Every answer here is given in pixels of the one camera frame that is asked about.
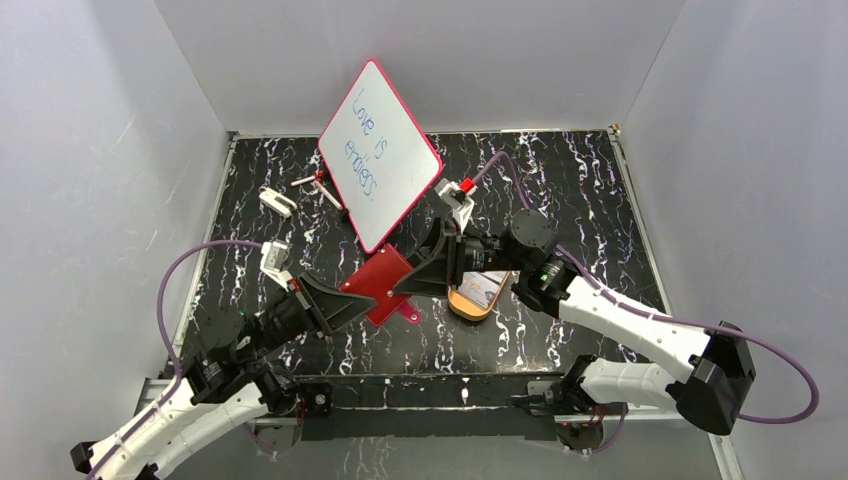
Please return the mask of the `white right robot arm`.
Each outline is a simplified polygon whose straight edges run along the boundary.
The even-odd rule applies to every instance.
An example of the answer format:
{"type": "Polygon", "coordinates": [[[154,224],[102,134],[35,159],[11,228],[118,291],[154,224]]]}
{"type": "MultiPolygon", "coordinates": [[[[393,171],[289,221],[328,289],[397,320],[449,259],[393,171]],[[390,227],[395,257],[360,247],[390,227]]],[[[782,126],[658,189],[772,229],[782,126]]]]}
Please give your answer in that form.
{"type": "Polygon", "coordinates": [[[516,271],[511,290],[527,308],[598,332],[646,359],[619,363],[583,356],[545,404],[564,402],[577,414],[604,404],[647,405],[674,410],[708,433],[730,434],[756,377],[741,330],[726,322],[713,328],[665,323],[659,313],[593,286],[556,247],[556,232],[538,211],[514,214],[499,236],[463,234],[454,220],[443,220],[420,244],[416,266],[392,290],[445,298],[466,273],[516,271]]]}

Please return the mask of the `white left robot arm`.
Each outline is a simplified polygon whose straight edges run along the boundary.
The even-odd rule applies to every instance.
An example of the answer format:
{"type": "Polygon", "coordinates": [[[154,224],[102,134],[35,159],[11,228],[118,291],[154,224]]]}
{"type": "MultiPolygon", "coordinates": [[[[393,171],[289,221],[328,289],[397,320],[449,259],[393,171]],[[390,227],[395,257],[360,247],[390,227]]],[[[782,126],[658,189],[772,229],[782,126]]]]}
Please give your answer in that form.
{"type": "Polygon", "coordinates": [[[275,276],[278,289],[264,307],[235,320],[235,331],[202,341],[176,367],[165,390],[111,436],[70,451],[89,479],[162,479],[232,429],[266,414],[286,416],[301,387],[267,356],[307,333],[329,336],[377,305],[341,292],[309,274],[275,276]]]}

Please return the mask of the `red leather card holder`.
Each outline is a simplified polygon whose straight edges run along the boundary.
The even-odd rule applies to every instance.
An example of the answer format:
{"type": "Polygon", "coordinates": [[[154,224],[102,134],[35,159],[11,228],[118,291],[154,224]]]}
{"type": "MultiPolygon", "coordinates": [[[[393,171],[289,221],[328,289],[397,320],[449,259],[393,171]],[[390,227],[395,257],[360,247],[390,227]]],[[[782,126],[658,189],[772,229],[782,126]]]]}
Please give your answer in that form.
{"type": "Polygon", "coordinates": [[[380,328],[395,314],[417,325],[423,315],[408,302],[408,296],[394,293],[396,283],[412,270],[413,267],[394,246],[385,245],[344,281],[339,289],[377,301],[376,306],[365,314],[374,327],[380,328]]]}

